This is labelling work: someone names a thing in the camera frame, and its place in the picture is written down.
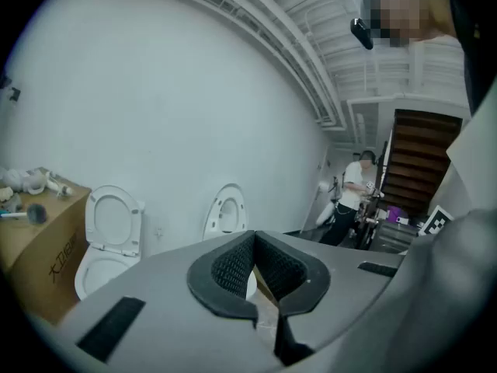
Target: wooden stair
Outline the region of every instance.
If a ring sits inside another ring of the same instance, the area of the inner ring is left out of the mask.
[[[387,172],[378,204],[393,205],[410,215],[426,214],[450,160],[446,150],[461,131],[457,117],[415,110],[396,110]]]

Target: person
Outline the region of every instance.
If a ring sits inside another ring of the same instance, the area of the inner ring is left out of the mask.
[[[335,209],[335,223],[321,238],[321,243],[330,246],[339,245],[353,227],[356,214],[360,208],[363,194],[371,194],[374,190],[363,185],[363,171],[368,170],[375,162],[372,151],[364,151],[358,162],[350,163],[343,179],[343,194]]]
[[[464,51],[464,80],[474,114],[497,72],[491,1],[362,0],[361,19],[369,38],[391,47],[442,35],[457,38]]]

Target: toilet brush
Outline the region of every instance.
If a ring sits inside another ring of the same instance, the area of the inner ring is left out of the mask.
[[[30,224],[43,224],[47,220],[47,210],[41,204],[30,204],[25,213],[2,213],[0,218],[28,217]]]

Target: toilet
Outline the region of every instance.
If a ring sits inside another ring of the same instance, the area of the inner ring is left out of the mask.
[[[221,188],[212,202],[203,230],[203,240],[217,238],[233,232],[243,232],[248,228],[247,208],[240,187],[230,183]],[[246,299],[257,290],[257,280],[253,271],[247,285]]]
[[[143,211],[144,204],[118,186],[90,193],[85,209],[89,247],[75,276],[80,300],[140,261]]]

